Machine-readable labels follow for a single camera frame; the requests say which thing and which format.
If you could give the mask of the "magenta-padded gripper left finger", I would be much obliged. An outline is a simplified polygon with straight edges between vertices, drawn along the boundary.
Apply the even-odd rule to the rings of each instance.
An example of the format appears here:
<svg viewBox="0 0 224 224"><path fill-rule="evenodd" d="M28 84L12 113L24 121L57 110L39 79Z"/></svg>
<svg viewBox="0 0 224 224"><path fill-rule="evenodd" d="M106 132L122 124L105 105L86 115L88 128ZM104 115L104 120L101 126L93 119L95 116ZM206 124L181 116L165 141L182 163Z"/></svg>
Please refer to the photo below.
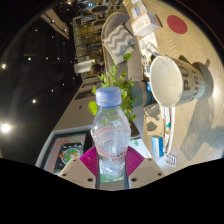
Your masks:
<svg viewBox="0 0 224 224"><path fill-rule="evenodd" d="M100 168L96 147L91 147L79 159L72 158L59 176L81 187L98 189L100 187Z"/></svg>

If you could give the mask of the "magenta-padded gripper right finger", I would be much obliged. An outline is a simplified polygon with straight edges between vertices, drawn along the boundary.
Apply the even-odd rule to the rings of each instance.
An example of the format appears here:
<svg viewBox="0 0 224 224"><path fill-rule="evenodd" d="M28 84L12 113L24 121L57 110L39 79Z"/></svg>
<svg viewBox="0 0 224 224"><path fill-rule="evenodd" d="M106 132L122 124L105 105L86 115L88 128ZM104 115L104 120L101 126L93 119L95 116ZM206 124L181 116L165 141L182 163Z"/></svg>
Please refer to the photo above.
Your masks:
<svg viewBox="0 0 224 224"><path fill-rule="evenodd" d="M164 173L152 158L144 158L132 147L128 147L125 158L124 187L143 187L164 177Z"/></svg>

